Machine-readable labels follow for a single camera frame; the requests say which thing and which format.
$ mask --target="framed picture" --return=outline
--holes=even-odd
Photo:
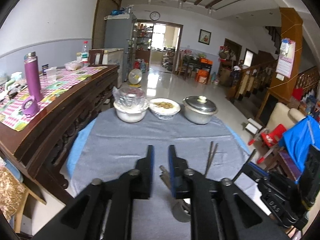
[[[201,43],[210,44],[210,39],[211,39],[211,32],[207,32],[205,30],[200,29],[200,34],[199,34],[199,41]]]

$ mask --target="tiled floor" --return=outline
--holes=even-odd
[[[150,64],[149,70],[161,71],[161,72],[165,72],[165,73],[171,73],[171,71],[167,70],[161,64]]]
[[[143,75],[141,87],[146,91],[148,99],[161,97],[181,102],[183,98],[188,96],[204,95],[213,101],[218,107],[219,111],[216,116],[233,129],[244,142],[248,142],[252,138],[252,135],[243,129],[243,124],[246,122],[244,115],[233,104],[225,99],[225,88],[219,86],[214,88],[211,84],[199,84],[193,79],[185,81],[181,77],[163,72],[161,68],[162,66],[150,66],[150,69],[152,70]],[[68,188],[67,191],[70,192],[71,195],[74,195],[70,188]],[[44,192],[44,197],[47,201],[46,206],[41,203],[34,203],[32,234],[35,234],[64,206],[46,192]],[[263,203],[260,201],[259,195],[257,195],[254,201],[259,206],[263,207]]]

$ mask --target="gray tablecloth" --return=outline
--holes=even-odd
[[[79,193],[94,178],[117,179],[132,169],[135,161],[145,157],[147,146],[155,147],[154,184],[149,200],[135,200],[132,240],[190,239],[190,223],[172,216],[173,200],[169,189],[159,178],[159,165],[168,169],[168,146],[174,144],[178,157],[188,160],[190,168],[204,173],[210,141],[219,143],[208,178],[233,178],[248,158],[224,123],[213,117],[206,125],[188,121],[183,109],[170,120],[160,120],[149,110],[137,123],[122,122],[115,109],[100,113],[82,150],[71,178]],[[245,175],[236,184],[251,198],[254,182]]]

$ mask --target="purple thermos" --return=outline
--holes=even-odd
[[[38,70],[38,57],[36,52],[28,53],[24,56],[24,69],[29,88],[29,94],[35,97],[36,102],[43,99],[41,93],[39,70]]]

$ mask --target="plate of food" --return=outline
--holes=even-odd
[[[154,98],[149,101],[151,112],[159,119],[167,120],[172,118],[181,109],[180,105],[168,98]]]

